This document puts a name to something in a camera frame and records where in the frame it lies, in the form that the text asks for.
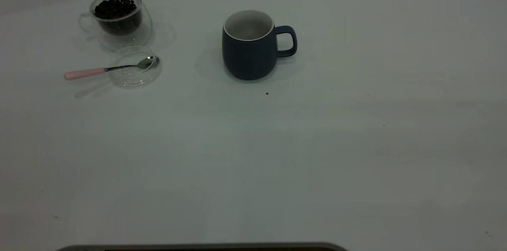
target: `glass cup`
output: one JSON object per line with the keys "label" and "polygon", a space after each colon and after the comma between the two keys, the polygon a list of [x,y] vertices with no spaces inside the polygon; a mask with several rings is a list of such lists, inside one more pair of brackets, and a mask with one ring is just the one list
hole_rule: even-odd
{"label": "glass cup", "polygon": [[152,18],[142,0],[133,0],[136,9],[126,16],[103,19],[95,8],[105,0],[94,0],[90,13],[79,16],[78,24],[85,32],[96,36],[104,46],[118,51],[128,46],[143,46],[152,34]]}

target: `mug rim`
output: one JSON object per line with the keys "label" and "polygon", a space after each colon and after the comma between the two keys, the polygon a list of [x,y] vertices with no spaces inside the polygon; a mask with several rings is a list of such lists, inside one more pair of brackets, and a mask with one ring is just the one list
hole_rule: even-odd
{"label": "mug rim", "polygon": [[135,9],[134,11],[132,11],[131,13],[129,13],[128,15],[126,16],[122,16],[122,17],[118,17],[118,18],[110,18],[110,19],[106,19],[106,18],[100,18],[100,17],[97,17],[94,13],[94,9],[93,9],[93,6],[94,4],[96,3],[96,1],[98,0],[93,0],[93,2],[90,4],[90,13],[92,15],[92,17],[98,21],[105,21],[105,22],[109,22],[109,21],[119,21],[119,20],[122,20],[122,19],[125,19],[125,18],[128,18],[132,15],[134,15],[135,13],[137,13],[141,7],[143,6],[143,0],[139,0],[139,6],[137,7],[137,9]]}
{"label": "mug rim", "polygon": [[[236,38],[236,37],[234,37],[234,36],[230,35],[230,33],[228,33],[228,32],[227,32],[227,29],[225,29],[225,24],[227,23],[227,20],[229,20],[229,19],[230,19],[233,15],[235,15],[236,13],[243,13],[243,12],[245,12],[245,11],[256,11],[256,12],[258,12],[258,13],[262,13],[263,15],[266,15],[266,16],[269,18],[269,20],[271,21],[271,29],[269,29],[269,31],[268,31],[265,35],[263,35],[263,36],[261,36],[261,37],[259,37],[259,38],[255,38],[255,39],[240,39],[240,38]],[[255,40],[260,40],[260,39],[265,38],[266,36],[268,36],[268,35],[269,35],[272,31],[273,31],[273,29],[275,28],[275,22],[274,22],[274,21],[273,21],[273,19],[272,19],[272,18],[271,18],[271,17],[270,17],[267,13],[265,13],[264,11],[258,11],[258,10],[249,10],[249,9],[246,9],[246,10],[242,10],[242,11],[236,11],[235,13],[233,13],[232,15],[230,15],[228,18],[226,18],[226,20],[223,22],[223,26],[222,26],[222,28],[223,28],[223,31],[224,31],[224,32],[225,32],[225,33],[226,33],[226,34],[227,34],[230,38],[234,38],[235,40],[239,40],[239,41],[255,41]]]}

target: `clear glass cup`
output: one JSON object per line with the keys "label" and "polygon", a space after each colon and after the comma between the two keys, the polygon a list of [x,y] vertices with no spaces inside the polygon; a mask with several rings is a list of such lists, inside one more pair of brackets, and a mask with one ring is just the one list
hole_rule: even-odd
{"label": "clear glass cup", "polygon": [[133,88],[152,83],[162,72],[160,58],[150,49],[142,46],[131,46],[120,49],[111,58],[110,67],[135,65],[148,56],[154,56],[150,66],[146,69],[129,67],[108,72],[111,81],[120,87]]}
{"label": "clear glass cup", "polygon": [[78,24],[85,32],[96,36],[109,49],[117,51],[128,46],[143,46],[152,34],[152,18],[142,0],[133,0],[136,9],[126,16],[103,19],[95,8],[104,0],[94,0],[89,13],[79,16]]}

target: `clear glass saucer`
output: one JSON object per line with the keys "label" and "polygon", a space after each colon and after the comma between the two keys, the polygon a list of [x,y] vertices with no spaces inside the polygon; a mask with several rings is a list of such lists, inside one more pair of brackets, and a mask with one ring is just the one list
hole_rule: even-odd
{"label": "clear glass saucer", "polygon": [[162,72],[160,58],[150,49],[143,46],[131,46],[120,49],[111,59],[111,67],[136,65],[146,57],[154,56],[155,60],[146,69],[129,67],[108,72],[111,81],[120,87],[142,87],[152,83]]}

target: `pink spoon handle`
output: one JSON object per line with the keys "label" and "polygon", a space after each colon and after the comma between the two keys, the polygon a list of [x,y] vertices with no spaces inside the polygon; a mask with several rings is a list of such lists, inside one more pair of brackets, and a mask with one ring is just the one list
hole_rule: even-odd
{"label": "pink spoon handle", "polygon": [[85,78],[85,77],[104,74],[104,73],[105,73],[104,68],[95,68],[95,69],[68,72],[68,73],[65,73],[65,75],[63,75],[63,77],[66,80],[70,81],[70,80],[75,80],[77,78]]}

